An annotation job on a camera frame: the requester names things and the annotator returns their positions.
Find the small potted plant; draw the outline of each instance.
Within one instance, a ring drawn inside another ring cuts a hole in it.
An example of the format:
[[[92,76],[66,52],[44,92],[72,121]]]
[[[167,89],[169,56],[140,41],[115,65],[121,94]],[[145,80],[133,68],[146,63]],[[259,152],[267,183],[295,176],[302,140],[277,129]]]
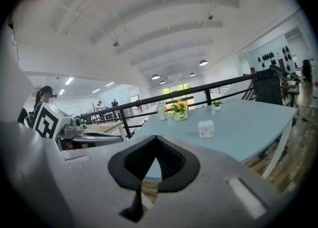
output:
[[[179,101],[177,104],[172,104],[171,110],[173,118],[177,121],[186,119],[188,117],[187,107],[188,105],[183,101]]]
[[[80,120],[80,124],[81,124],[81,126],[83,127],[83,129],[86,129],[86,120],[81,119],[81,120]]]
[[[218,101],[213,101],[212,103],[213,103],[213,106],[215,107],[216,111],[219,111],[221,109],[221,104],[222,104],[221,101],[219,101],[219,102]]]

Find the ceiling beam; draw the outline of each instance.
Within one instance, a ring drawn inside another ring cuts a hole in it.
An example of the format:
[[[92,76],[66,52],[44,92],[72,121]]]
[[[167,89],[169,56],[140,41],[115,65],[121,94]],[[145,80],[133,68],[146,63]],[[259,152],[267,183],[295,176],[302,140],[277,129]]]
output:
[[[173,48],[171,48],[170,46],[167,46],[163,49],[160,49],[158,51],[149,53],[145,56],[142,56],[142,57],[139,57],[135,60],[132,60],[131,65],[135,66],[135,65],[138,65],[144,61],[155,59],[157,57],[160,57],[160,56],[172,53],[172,52],[177,52],[177,51],[181,51],[181,50],[185,50],[185,49],[189,49],[189,48],[200,47],[200,46],[205,46],[205,45],[212,45],[212,39],[203,39],[203,40],[199,40],[196,43],[194,43],[192,41],[183,42],[181,44],[175,45]]]
[[[175,70],[176,72],[181,72],[185,69],[189,69],[189,68],[193,68],[193,67],[198,67],[199,66],[199,61],[202,59],[201,58],[195,58],[191,61],[189,61],[186,65],[184,65],[183,61],[174,61],[172,63],[168,63],[168,64],[161,64],[161,66],[159,67],[154,67],[151,68],[151,70],[147,70],[144,72],[141,72],[142,74],[149,74],[149,72],[156,72],[161,74],[162,72],[164,72],[165,74],[168,74],[169,70]]]
[[[160,69],[160,68],[163,68],[165,66],[174,65],[174,64],[177,64],[177,63],[180,63],[180,62],[183,62],[183,61],[188,61],[188,60],[193,60],[193,59],[197,59],[197,58],[202,58],[202,57],[205,57],[205,56],[206,56],[205,52],[199,52],[199,53],[192,54],[192,55],[185,55],[185,56],[173,58],[173,59],[170,59],[169,61],[164,61],[162,63],[158,63],[158,64],[155,64],[155,65],[151,66],[151,70]],[[150,67],[141,68],[140,72],[143,74],[143,73],[147,72],[149,70],[149,68]]]
[[[176,5],[187,5],[187,4],[208,4],[210,5],[213,0],[166,0],[163,2],[162,0],[149,0],[146,3],[136,6],[130,6],[127,9],[124,8],[121,12],[118,12],[117,15],[120,17],[121,21],[124,23],[128,23],[146,13],[150,13],[156,10],[162,10],[168,7],[176,6]],[[232,8],[239,8],[239,0],[218,0],[215,2],[215,5],[225,5]],[[100,29],[102,29],[106,34],[109,34],[114,29],[118,28],[120,24],[115,19],[106,20],[100,25]],[[103,39],[100,35],[97,35],[94,38],[94,32],[89,34],[91,37],[91,41],[93,44],[97,44],[99,41]]]
[[[203,28],[222,28],[222,21],[221,20],[211,20],[208,21],[207,24],[204,26],[204,22],[187,22],[182,24],[176,24],[169,27],[164,27],[162,29],[155,30],[153,32],[147,33],[143,36],[140,36],[138,38],[138,41],[136,39],[129,41],[125,44],[125,46],[121,46],[117,48],[116,54],[119,56],[123,54],[124,52],[134,49],[139,45],[142,45],[146,42],[152,41],[154,39],[167,36],[170,34],[179,33],[182,31],[189,31],[189,30],[196,30],[196,29],[203,29]]]

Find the wooden floor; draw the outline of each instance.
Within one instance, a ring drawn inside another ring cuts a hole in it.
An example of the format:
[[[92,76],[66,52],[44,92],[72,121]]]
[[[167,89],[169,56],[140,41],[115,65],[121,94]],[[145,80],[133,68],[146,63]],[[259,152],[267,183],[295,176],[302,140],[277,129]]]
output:
[[[280,158],[267,178],[269,183],[283,196],[292,194],[301,184],[317,154],[317,128],[310,122],[302,120],[302,118],[306,118],[316,127],[318,126],[318,110],[310,108],[312,85],[306,82],[302,83],[299,91],[297,122],[291,129],[287,141],[287,152]],[[277,144],[273,143],[266,150],[263,158],[255,157],[246,166],[261,176],[276,148]],[[143,181],[142,192],[151,202],[156,200],[157,185],[156,182]]]

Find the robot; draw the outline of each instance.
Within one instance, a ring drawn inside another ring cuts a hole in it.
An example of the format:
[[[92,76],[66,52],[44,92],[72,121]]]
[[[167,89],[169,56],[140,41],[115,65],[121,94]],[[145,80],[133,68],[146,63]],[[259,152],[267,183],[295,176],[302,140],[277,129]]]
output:
[[[79,143],[94,143],[95,146],[123,141],[121,136],[84,131],[79,118],[71,117],[48,103],[42,103],[33,129],[40,136],[55,140],[60,151],[62,150],[61,138]]]
[[[282,207],[266,180],[194,144],[149,136],[60,152],[18,123],[1,122],[0,133],[13,139],[0,146],[10,184],[51,227],[248,228],[270,222]],[[162,179],[143,215],[141,182],[155,158]]]

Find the white wall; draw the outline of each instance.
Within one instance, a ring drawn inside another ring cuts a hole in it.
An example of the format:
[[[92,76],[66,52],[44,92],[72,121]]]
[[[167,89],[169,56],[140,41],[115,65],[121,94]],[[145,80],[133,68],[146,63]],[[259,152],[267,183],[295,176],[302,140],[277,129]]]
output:
[[[118,85],[98,96],[98,100],[102,101],[108,107],[111,107],[111,102],[116,99],[118,105],[130,103],[129,88],[130,85]]]
[[[303,60],[309,59],[308,50],[303,37],[300,34],[292,39],[287,40],[287,42],[291,51],[293,51],[293,54],[296,54],[299,66],[302,66]]]
[[[243,10],[237,11],[235,19],[224,26],[220,35],[214,38],[214,44],[207,56],[208,62],[218,62],[236,54],[299,8],[296,0],[251,0]]]
[[[52,104],[64,112],[68,108],[79,106],[81,109],[81,112],[86,113],[88,109],[93,108],[91,103],[94,102],[96,106],[98,101],[99,100],[96,97],[81,97],[81,98],[61,98],[61,97],[59,98],[58,97],[52,100]],[[30,96],[23,107],[26,109],[27,112],[33,111],[34,103],[35,103],[35,98]]]
[[[248,62],[249,62],[251,67],[255,68],[256,72],[266,70],[271,65],[271,59],[263,60],[262,59],[263,55],[272,52],[274,54],[274,57],[276,60],[276,65],[279,66],[278,55],[277,55],[277,53],[278,53],[279,55],[281,55],[281,58],[284,61],[285,69],[286,69],[287,65],[289,65],[289,67],[290,67],[290,70],[287,72],[292,73],[295,71],[295,66],[294,66],[293,60],[288,59],[288,61],[285,61],[285,59],[284,59],[285,54],[283,54],[283,51],[282,51],[282,48],[283,47],[285,48],[285,46],[288,46],[287,40],[286,40],[284,35],[281,35],[281,36],[275,38],[274,40],[268,42],[267,44],[259,47],[258,49],[255,49],[255,50],[249,52],[250,56],[248,56],[249,57]],[[292,55],[294,53],[294,51],[291,49],[291,47],[289,47],[289,50],[290,50],[290,55]]]
[[[147,87],[139,87],[139,98],[140,100],[142,99],[147,99],[151,97],[151,93],[149,88]]]
[[[242,76],[239,59],[232,56],[221,60],[204,73],[205,84]]]
[[[128,88],[128,92],[130,96],[139,95],[139,88],[137,86],[132,86]]]
[[[242,75],[245,74],[245,75],[248,75],[250,74],[250,68],[249,68],[249,63],[248,63],[248,60],[247,60],[247,57],[245,54],[240,54],[238,55],[238,62],[240,64],[240,68],[242,70]]]

